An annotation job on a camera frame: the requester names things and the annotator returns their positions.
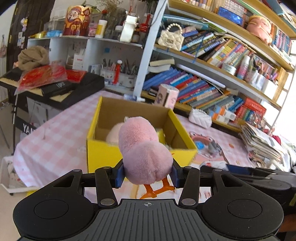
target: white quilted pouch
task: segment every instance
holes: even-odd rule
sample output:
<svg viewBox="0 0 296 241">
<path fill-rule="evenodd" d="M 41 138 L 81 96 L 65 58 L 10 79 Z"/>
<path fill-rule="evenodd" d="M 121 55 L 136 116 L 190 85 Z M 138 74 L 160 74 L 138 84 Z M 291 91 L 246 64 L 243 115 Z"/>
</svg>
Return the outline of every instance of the white quilted pouch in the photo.
<svg viewBox="0 0 296 241">
<path fill-rule="evenodd" d="M 170 28 L 177 26 L 180 29 L 179 33 L 169 32 Z M 166 30 L 162 30 L 157 43 L 161 46 L 181 51 L 184 37 L 182 36 L 182 28 L 177 23 L 171 23 Z"/>
<path fill-rule="evenodd" d="M 206 112 L 195 108 L 190 111 L 189 121 L 206 129 L 212 125 L 212 118 Z"/>
</svg>

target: red plastic bag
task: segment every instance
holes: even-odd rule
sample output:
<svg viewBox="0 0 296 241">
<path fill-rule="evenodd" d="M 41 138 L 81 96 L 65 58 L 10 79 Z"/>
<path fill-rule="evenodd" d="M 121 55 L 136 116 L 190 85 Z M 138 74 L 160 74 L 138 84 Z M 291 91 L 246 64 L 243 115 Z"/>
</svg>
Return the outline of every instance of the red plastic bag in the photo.
<svg viewBox="0 0 296 241">
<path fill-rule="evenodd" d="M 19 87 L 15 90 L 15 95 L 43 85 L 65 80 L 67 80 L 67 72 L 63 66 L 46 65 L 38 67 L 22 74 Z"/>
<path fill-rule="evenodd" d="M 83 77 L 86 74 L 86 71 L 74 70 L 74 69 L 67 69 L 66 72 L 67 72 L 68 81 L 77 83 L 77 84 L 80 83 L 80 81 L 83 79 Z"/>
</svg>

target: pink plush toy in box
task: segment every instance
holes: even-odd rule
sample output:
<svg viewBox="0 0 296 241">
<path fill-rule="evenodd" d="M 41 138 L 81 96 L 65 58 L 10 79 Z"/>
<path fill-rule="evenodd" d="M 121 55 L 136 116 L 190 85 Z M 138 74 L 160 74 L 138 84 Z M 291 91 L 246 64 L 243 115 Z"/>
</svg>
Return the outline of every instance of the pink plush toy in box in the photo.
<svg viewBox="0 0 296 241">
<path fill-rule="evenodd" d="M 270 36 L 271 24 L 264 17 L 258 15 L 251 16 L 246 29 L 261 39 L 264 43 L 270 44 L 272 42 L 272 38 Z"/>
<path fill-rule="evenodd" d="M 140 199 L 155 198 L 157 194 L 175 188 L 170 186 L 167 175 L 172 170 L 173 157 L 159 142 L 150 122 L 143 117 L 129 118 L 119 130 L 119 149 L 127 179 L 135 184 L 144 184 L 147 193 Z M 153 191 L 150 184 L 163 182 L 163 187 Z"/>
</svg>

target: door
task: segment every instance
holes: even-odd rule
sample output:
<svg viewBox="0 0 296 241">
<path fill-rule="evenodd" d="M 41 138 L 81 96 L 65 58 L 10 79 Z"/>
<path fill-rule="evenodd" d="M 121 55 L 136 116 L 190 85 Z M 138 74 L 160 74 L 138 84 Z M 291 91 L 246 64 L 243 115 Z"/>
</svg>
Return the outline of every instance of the door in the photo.
<svg viewBox="0 0 296 241">
<path fill-rule="evenodd" d="M 18 33 L 22 31 L 20 21 L 23 18 L 28 18 L 27 30 L 23 33 L 23 36 L 26 37 L 24 43 L 24 48 L 26 48 L 28 37 L 43 31 L 44 24 L 49 21 L 54 2 L 55 0 L 18 0 L 8 36 L 7 71 L 12 69 L 13 63 L 17 61 L 17 56 L 22 51 L 17 46 Z"/>
</svg>

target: floor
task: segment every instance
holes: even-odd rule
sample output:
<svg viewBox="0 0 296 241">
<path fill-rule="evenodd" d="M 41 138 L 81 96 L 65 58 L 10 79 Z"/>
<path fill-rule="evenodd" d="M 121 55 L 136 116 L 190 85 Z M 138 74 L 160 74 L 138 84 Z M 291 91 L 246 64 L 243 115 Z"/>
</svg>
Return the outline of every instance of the floor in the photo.
<svg viewBox="0 0 296 241">
<path fill-rule="evenodd" d="M 0 134 L 0 160 L 4 156 L 12 153 L 12 106 L 7 106 L 0 110 L 0 125 L 5 137 L 10 145 L 7 148 L 2 135 Z M 26 119 L 27 113 L 19 111 L 19 116 Z M 19 141 L 20 131 L 16 132 L 17 142 Z M 26 193 L 19 193 L 10 196 L 9 193 L 0 185 L 0 241 L 17 241 L 20 237 L 12 219 L 12 212 L 16 204 L 26 197 Z"/>
</svg>

